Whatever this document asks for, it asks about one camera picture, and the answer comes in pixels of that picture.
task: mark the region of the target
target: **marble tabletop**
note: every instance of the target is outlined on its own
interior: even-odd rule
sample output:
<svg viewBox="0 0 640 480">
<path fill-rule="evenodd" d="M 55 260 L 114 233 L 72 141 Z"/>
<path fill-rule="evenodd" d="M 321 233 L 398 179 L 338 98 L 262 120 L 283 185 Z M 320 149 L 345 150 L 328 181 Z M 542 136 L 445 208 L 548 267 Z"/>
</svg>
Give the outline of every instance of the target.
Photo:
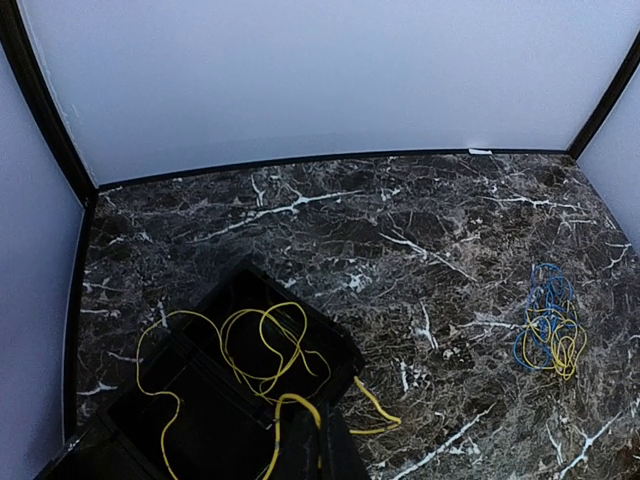
<svg viewBox="0 0 640 480">
<path fill-rule="evenodd" d="M 373 479 L 640 478 L 638 258 L 570 158 L 308 162 L 102 193 L 79 420 L 132 381 L 145 326 L 247 256 L 351 332 L 363 380 L 402 417 L 358 439 Z M 512 356 L 542 262 L 573 282 L 589 334 L 569 381 Z M 355 388 L 340 405 L 350 425 L 379 423 Z"/>
</svg>

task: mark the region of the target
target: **blue and yellow cable bundle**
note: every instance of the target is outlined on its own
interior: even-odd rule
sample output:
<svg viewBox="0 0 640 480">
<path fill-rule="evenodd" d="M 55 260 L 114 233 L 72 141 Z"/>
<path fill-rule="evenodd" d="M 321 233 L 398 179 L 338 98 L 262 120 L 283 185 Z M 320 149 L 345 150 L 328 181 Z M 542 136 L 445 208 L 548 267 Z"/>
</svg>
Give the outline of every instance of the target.
<svg viewBox="0 0 640 480">
<path fill-rule="evenodd" d="M 569 380 L 587 345 L 587 332 L 578 322 L 573 303 L 573 285 L 550 263 L 533 269 L 531 283 L 524 331 L 516 337 L 513 356 L 528 370 L 555 370 Z"/>
</svg>

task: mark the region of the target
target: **white panel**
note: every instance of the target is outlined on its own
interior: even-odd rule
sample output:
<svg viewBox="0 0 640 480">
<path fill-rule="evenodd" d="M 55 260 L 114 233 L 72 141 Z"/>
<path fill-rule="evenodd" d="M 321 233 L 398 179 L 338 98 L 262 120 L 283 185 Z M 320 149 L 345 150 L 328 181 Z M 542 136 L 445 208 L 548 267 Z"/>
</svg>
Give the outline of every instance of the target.
<svg viewBox="0 0 640 480">
<path fill-rule="evenodd" d="M 82 208 L 0 48 L 0 478 L 62 446 L 62 346 Z"/>
<path fill-rule="evenodd" d="M 640 74 L 635 73 L 578 165 L 640 252 Z"/>
<path fill-rule="evenodd" d="M 637 0 L 22 0 L 99 184 L 288 156 L 565 149 Z"/>
</svg>

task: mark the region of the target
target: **wire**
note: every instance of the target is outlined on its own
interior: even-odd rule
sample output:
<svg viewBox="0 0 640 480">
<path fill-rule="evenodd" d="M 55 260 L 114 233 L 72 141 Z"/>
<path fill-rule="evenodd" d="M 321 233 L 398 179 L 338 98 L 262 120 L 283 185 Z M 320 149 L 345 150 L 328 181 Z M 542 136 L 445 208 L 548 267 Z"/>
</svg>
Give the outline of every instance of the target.
<svg viewBox="0 0 640 480">
<path fill-rule="evenodd" d="M 393 424 L 387 427 L 374 428 L 372 430 L 349 430 L 351 435 L 377 435 L 379 433 L 388 432 L 389 430 L 398 428 L 402 424 L 402 420 L 399 417 L 394 417 L 393 415 L 389 415 L 384 411 L 384 409 L 380 406 L 380 402 L 378 401 L 378 399 L 373 395 L 373 393 L 367 390 L 367 388 L 364 386 L 364 383 L 362 383 L 362 380 L 360 380 L 358 377 L 353 377 L 353 380 L 360 391 L 364 393 L 369 400 L 371 400 L 371 403 L 373 403 L 373 405 L 376 407 L 378 413 L 390 422 L 393 422 Z"/>
<path fill-rule="evenodd" d="M 531 283 L 525 329 L 516 337 L 513 356 L 528 370 L 554 370 L 569 380 L 587 345 L 587 332 L 578 323 L 573 304 L 573 285 L 559 267 L 549 263 L 533 269 Z"/>
<path fill-rule="evenodd" d="M 274 310 L 284 308 L 284 307 L 296 307 L 302 313 L 303 328 L 302 328 L 302 332 L 297 337 L 293 332 L 291 332 L 289 329 L 284 327 L 273 315 Z M 274 353 L 274 355 L 278 357 L 278 370 L 273 375 L 264 377 L 264 376 L 252 375 L 245 372 L 240 367 L 238 367 L 238 365 L 236 365 L 236 363 L 233 360 L 233 357 L 229 352 L 229 348 L 228 348 L 229 333 L 232 327 L 235 325 L 235 323 L 238 320 L 240 320 L 242 317 L 250 313 L 255 313 L 260 315 L 260 321 L 258 323 L 258 333 L 260 335 L 260 339 L 262 343 L 265 345 L 265 347 L 267 347 L 269 351 L 271 351 L 272 353 Z M 178 480 L 178 477 L 176 476 L 175 472 L 172 470 L 171 465 L 169 463 L 169 459 L 167 457 L 166 448 L 165 448 L 165 437 L 166 437 L 167 431 L 169 430 L 171 425 L 176 421 L 180 413 L 180 404 L 181 404 L 180 397 L 178 397 L 178 395 L 176 395 L 175 393 L 167 390 L 161 390 L 158 392 L 148 392 L 142 387 L 142 384 L 140 383 L 140 349 L 142 346 L 142 341 L 149 334 L 149 332 L 151 332 L 155 328 L 162 325 L 166 319 L 171 318 L 175 315 L 193 315 L 209 323 L 213 327 L 214 331 L 216 332 L 222 358 L 233 371 L 233 374 L 235 375 L 236 380 L 238 380 L 239 383 L 246 384 L 254 395 L 260 398 L 263 398 L 269 404 L 275 403 L 276 405 L 276 409 L 275 409 L 276 440 L 275 440 L 275 449 L 274 449 L 273 457 L 271 459 L 271 463 L 269 464 L 267 473 L 263 477 L 263 480 L 267 480 L 275 467 L 275 463 L 280 451 L 280 412 L 282 409 L 282 405 L 285 405 L 288 403 L 296 403 L 296 402 L 302 404 L 305 408 L 307 408 L 307 410 L 311 412 L 311 414 L 314 417 L 314 421 L 316 425 L 318 426 L 318 428 L 320 428 L 320 423 L 321 423 L 320 414 L 318 413 L 317 409 L 304 397 L 297 395 L 295 393 L 284 393 L 280 395 L 280 397 L 276 400 L 268 396 L 268 394 L 274 390 L 278 380 L 282 378 L 282 376 L 291 369 L 291 367 L 295 364 L 298 358 L 302 360 L 306 371 L 310 375 L 314 377 L 318 376 L 315 372 L 311 370 L 309 363 L 307 362 L 306 355 L 318 356 L 320 360 L 324 363 L 324 365 L 327 367 L 327 371 L 328 371 L 327 377 L 320 383 L 318 388 L 316 388 L 316 390 L 309 396 L 309 398 L 314 397 L 331 378 L 331 375 L 332 375 L 331 366 L 329 365 L 327 360 L 324 358 L 324 356 L 322 356 L 321 353 L 315 350 L 303 350 L 301 347 L 302 340 L 304 338 L 304 335 L 306 334 L 307 325 L 308 325 L 306 312 L 296 302 L 279 303 L 277 305 L 273 305 L 267 310 L 257 310 L 257 309 L 247 308 L 247 309 L 238 310 L 237 312 L 230 315 L 223 322 L 222 326 L 218 328 L 218 326 L 210 318 L 208 318 L 207 316 L 201 313 L 193 312 L 191 310 L 176 310 L 169 313 L 164 319 L 155 322 L 146 330 L 144 330 L 144 332 L 140 336 L 140 339 L 138 340 L 138 347 L 136 349 L 136 383 L 140 391 L 145 395 L 148 395 L 150 397 L 166 395 L 176 400 L 176 411 L 173 417 L 164 426 L 164 428 L 162 429 L 162 434 L 160 435 L 160 449 L 162 451 L 162 457 L 164 459 L 164 463 L 167 467 L 167 470 L 171 474 L 171 478 L 173 480 Z M 273 346 L 271 346 L 269 342 L 267 342 L 264 336 L 264 331 L 263 331 L 264 323 L 266 321 L 269 321 L 273 325 L 275 325 L 275 327 L 282 333 L 282 336 L 286 338 L 294 346 L 294 351 L 288 360 L 285 361 L 284 356 L 278 350 L 276 350 Z M 402 423 L 400 418 L 394 417 L 392 415 L 389 415 L 387 412 L 385 412 L 385 410 L 380 406 L 380 402 L 378 401 L 378 399 L 366 389 L 366 387 L 358 377 L 354 377 L 354 382 L 357 385 L 357 387 L 367 396 L 367 398 L 371 400 L 371 402 L 374 404 L 374 406 L 376 407 L 376 410 L 380 413 L 380 415 L 382 415 L 384 418 L 386 418 L 390 422 L 393 422 L 393 424 L 387 427 L 377 428 L 372 430 L 350 430 L 351 434 L 374 435 L 378 433 L 387 432 L 389 430 L 393 430 L 394 428 L 397 428 L 398 426 L 400 426 L 400 424 Z M 318 459 L 318 462 L 319 462 L 318 466 L 320 467 L 321 459 Z"/>
</svg>

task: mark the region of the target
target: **black frame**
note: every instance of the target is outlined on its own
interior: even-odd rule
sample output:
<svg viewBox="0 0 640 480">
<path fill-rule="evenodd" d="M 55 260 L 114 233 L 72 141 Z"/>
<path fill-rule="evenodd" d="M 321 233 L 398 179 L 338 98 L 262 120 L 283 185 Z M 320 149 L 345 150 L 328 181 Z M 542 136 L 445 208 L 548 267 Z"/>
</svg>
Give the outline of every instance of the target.
<svg viewBox="0 0 640 480">
<path fill-rule="evenodd" d="M 64 352 L 63 378 L 63 408 L 64 408 L 64 437 L 67 441 L 77 430 L 76 422 L 76 361 L 77 334 L 82 300 L 82 281 L 84 265 L 89 248 L 89 238 L 94 211 L 98 200 L 98 192 L 120 186 L 140 184 L 169 178 L 199 175 L 220 170 L 255 168 L 257 166 L 277 165 L 300 161 L 336 160 L 345 158 L 373 158 L 388 155 L 433 155 L 467 153 L 467 149 L 453 150 L 413 150 L 413 151 L 385 151 L 342 155 L 323 155 L 304 158 L 288 158 L 273 161 L 258 161 L 236 164 L 224 167 L 211 167 L 182 172 L 172 172 L 100 185 L 96 188 L 91 176 L 87 172 L 80 156 L 62 122 L 55 102 L 49 92 L 40 65 L 33 51 L 31 41 L 24 26 L 17 0 L 0 0 L 0 43 L 5 51 L 13 74 L 20 90 L 31 110 L 31 113 L 46 140 L 58 166 L 64 173 L 69 185 L 85 209 L 82 228 L 78 240 L 71 291 L 69 294 L 69 308 L 67 312 L 66 339 Z M 508 150 L 492 149 L 500 153 L 555 153 L 566 154 L 577 161 L 588 143 L 600 129 L 607 116 L 619 100 L 625 87 L 640 64 L 640 33 L 631 45 L 618 72 L 604 93 L 597 107 L 582 127 L 571 146 L 567 150 Z"/>
</svg>

